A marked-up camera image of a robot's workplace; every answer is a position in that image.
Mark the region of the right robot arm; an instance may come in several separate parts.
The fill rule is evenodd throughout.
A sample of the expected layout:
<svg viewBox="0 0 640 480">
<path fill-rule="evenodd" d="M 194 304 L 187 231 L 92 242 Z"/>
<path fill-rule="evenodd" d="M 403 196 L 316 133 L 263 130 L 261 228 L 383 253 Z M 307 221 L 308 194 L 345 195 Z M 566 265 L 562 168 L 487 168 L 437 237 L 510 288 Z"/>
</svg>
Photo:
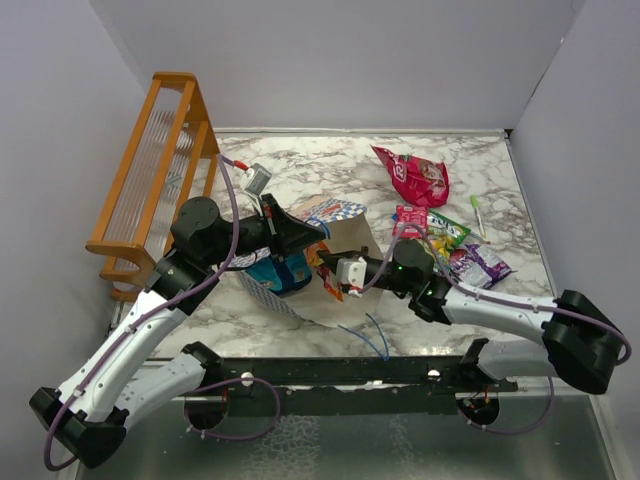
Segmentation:
<svg viewBox="0 0 640 480">
<path fill-rule="evenodd" d="M 341 289 L 360 296 L 369 288 L 410 298 L 408 307 L 427 322 L 474 325 L 516 336 L 487 343 L 459 367 L 461 383 L 481 391 L 507 377 L 556 377 L 600 395 L 625 352 L 622 332 L 583 294 L 518 297 L 457 283 L 434 270 L 434 259 L 416 240 L 402 239 L 389 261 L 364 251 L 318 254 Z"/>
</svg>

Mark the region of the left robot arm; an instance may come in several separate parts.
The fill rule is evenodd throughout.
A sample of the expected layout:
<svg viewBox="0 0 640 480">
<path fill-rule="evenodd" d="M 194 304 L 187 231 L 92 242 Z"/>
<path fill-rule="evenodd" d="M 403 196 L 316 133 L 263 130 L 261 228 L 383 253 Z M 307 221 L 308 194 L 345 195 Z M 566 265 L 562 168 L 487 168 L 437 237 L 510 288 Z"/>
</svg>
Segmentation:
<svg viewBox="0 0 640 480">
<path fill-rule="evenodd" d="M 123 443 L 137 413 L 194 389 L 206 395 L 220 385 L 221 371 L 188 355 L 175 359 L 157 387 L 136 392 L 131 381 L 155 347 L 209 295 L 237 255 L 267 248 L 282 260 L 325 239 L 322 228 L 284 211 L 270 194 L 258 213 L 225 220 L 216 202 L 187 200 L 171 226 L 173 244 L 138 295 L 126 320 L 93 356 L 57 388 L 41 387 L 29 406 L 47 431 L 44 463 L 58 470 L 50 448 L 60 442 L 87 468 L 108 460 Z"/>
</svg>

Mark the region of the yellow green snack packet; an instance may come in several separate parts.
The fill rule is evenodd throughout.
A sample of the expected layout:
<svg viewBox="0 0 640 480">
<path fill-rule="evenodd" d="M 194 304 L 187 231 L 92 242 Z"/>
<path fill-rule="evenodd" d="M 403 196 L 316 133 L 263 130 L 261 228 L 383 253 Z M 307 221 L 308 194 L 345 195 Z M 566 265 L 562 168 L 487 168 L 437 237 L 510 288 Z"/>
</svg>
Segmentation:
<svg viewBox="0 0 640 480">
<path fill-rule="evenodd" d="M 434 258 L 434 268 L 449 270 L 449 257 L 462 245 L 471 230 L 448 217 L 429 210 L 427 213 L 427 236 L 430 246 L 424 244 L 427 254 Z"/>
</svg>

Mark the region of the red snack packet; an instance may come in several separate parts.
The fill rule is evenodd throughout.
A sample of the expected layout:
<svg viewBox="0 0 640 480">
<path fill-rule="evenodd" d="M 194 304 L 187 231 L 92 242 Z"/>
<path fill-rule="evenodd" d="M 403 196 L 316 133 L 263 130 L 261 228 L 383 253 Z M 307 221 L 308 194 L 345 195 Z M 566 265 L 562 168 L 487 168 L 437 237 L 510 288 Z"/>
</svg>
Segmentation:
<svg viewBox="0 0 640 480">
<path fill-rule="evenodd" d="M 418 225 L 422 230 L 427 228 L 428 208 L 411 205 L 397 205 L 394 220 L 393 235 L 402 232 L 402 238 L 420 239 L 422 234 L 415 228 Z"/>
</svg>

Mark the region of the orange snack box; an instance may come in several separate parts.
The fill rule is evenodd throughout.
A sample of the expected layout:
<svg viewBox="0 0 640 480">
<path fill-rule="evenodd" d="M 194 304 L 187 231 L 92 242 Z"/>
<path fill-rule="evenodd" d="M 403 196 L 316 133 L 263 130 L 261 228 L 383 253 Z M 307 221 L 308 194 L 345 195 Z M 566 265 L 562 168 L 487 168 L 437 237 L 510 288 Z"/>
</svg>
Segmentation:
<svg viewBox="0 0 640 480">
<path fill-rule="evenodd" d="M 329 253 L 329 248 L 324 241 L 320 241 L 305 250 L 306 261 L 311 270 L 321 279 L 324 289 L 337 301 L 342 302 L 344 297 L 341 287 L 335 279 L 335 275 L 321 259 L 321 253 Z"/>
</svg>

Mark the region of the red crisps bag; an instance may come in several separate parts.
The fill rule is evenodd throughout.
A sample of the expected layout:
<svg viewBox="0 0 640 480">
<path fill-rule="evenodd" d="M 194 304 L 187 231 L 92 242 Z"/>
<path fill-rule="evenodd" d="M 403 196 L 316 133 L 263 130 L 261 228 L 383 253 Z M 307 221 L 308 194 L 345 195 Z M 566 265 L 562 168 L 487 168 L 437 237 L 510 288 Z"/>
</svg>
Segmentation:
<svg viewBox="0 0 640 480">
<path fill-rule="evenodd" d="M 386 168 L 394 189 L 406 203 L 426 208 L 438 208 L 447 203 L 450 182 L 443 163 L 396 154 L 378 146 L 372 146 L 372 150 Z"/>
</svg>

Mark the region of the blue checkered paper bag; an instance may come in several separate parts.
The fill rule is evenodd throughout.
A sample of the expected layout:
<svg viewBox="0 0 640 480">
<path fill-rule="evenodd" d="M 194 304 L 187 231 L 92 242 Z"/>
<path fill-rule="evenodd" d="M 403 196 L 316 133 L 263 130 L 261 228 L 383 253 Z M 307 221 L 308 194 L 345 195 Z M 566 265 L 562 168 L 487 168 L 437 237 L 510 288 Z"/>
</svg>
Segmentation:
<svg viewBox="0 0 640 480">
<path fill-rule="evenodd" d="M 367 207 L 360 203 L 314 196 L 292 209 L 290 214 L 306 223 L 321 227 L 325 232 L 325 239 L 322 241 L 331 253 L 367 247 L 367 255 L 382 259 L 383 253 L 374 240 L 366 212 Z M 380 344 L 375 345 L 369 338 L 356 331 L 359 325 L 367 321 L 375 327 L 379 325 L 373 314 L 381 299 L 381 291 L 369 289 L 361 298 L 354 298 L 342 292 L 344 300 L 339 302 L 324 289 L 321 279 L 311 270 L 312 279 L 306 287 L 277 296 L 246 273 L 249 267 L 266 257 L 271 257 L 271 254 L 267 248 L 263 248 L 233 263 L 239 269 L 234 274 L 235 282 L 250 303 L 269 314 L 337 328 L 358 337 L 381 359 L 387 360 L 390 357 L 389 345 L 382 332 L 378 333 Z"/>
</svg>

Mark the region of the large purple snack bag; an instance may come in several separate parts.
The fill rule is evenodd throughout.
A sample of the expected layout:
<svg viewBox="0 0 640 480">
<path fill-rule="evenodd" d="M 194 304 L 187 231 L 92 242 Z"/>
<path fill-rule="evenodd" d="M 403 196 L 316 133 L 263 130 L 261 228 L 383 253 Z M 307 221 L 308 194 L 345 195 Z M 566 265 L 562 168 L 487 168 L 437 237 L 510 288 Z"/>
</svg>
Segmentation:
<svg viewBox="0 0 640 480">
<path fill-rule="evenodd" d="M 486 245 L 468 243 L 448 258 L 453 276 L 468 285 L 491 289 L 513 273 L 513 269 Z"/>
</svg>

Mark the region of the blue snack packet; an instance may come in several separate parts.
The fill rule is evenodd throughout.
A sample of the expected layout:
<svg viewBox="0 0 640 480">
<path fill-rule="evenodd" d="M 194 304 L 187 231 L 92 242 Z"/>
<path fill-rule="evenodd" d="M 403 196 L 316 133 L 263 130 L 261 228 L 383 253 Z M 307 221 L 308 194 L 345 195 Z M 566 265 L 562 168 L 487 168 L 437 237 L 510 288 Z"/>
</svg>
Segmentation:
<svg viewBox="0 0 640 480">
<path fill-rule="evenodd" d="M 249 267 L 246 273 L 277 296 L 301 290 L 312 279 L 311 269 L 303 253 L 291 255 L 282 262 L 266 257 Z"/>
</svg>

